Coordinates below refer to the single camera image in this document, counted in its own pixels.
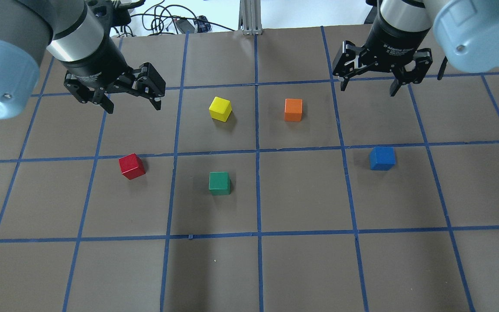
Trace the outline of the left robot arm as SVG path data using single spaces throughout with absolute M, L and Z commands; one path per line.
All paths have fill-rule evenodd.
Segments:
M 154 66 L 133 69 L 110 38 L 144 2 L 0 0 L 0 119 L 22 113 L 40 78 L 44 53 L 67 70 L 63 85 L 80 103 L 113 113 L 109 94 L 148 99 L 158 111 L 166 83 Z

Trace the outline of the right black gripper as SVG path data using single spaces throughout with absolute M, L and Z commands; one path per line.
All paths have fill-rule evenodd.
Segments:
M 367 71 L 389 73 L 392 65 L 394 81 L 390 85 L 390 97 L 394 97 L 404 85 L 422 83 L 432 65 L 430 48 L 416 51 L 424 38 L 425 30 L 408 32 L 395 28 L 385 20 L 374 20 L 362 47 L 344 41 L 334 58 L 333 76 L 338 77 L 340 90 L 345 91 L 352 77 Z M 407 71 L 405 65 L 412 60 L 415 65 Z

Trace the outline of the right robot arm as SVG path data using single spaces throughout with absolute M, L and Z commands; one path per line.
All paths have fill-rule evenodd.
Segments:
M 367 72 L 391 73 L 390 96 L 401 86 L 420 84 L 432 66 L 430 48 L 420 48 L 428 32 L 444 52 L 437 78 L 447 65 L 477 73 L 499 67 L 499 0 L 369 0 L 377 8 L 362 47 L 343 41 L 331 74 L 345 91 Z

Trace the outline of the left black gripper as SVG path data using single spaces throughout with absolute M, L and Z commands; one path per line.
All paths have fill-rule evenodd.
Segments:
M 133 68 L 108 37 L 90 56 L 62 65 L 67 69 L 63 86 L 80 103 L 90 102 L 113 114 L 113 102 L 106 94 L 129 93 L 149 100 L 157 111 L 161 109 L 166 89 L 163 77 L 151 63 L 143 63 L 133 75 Z

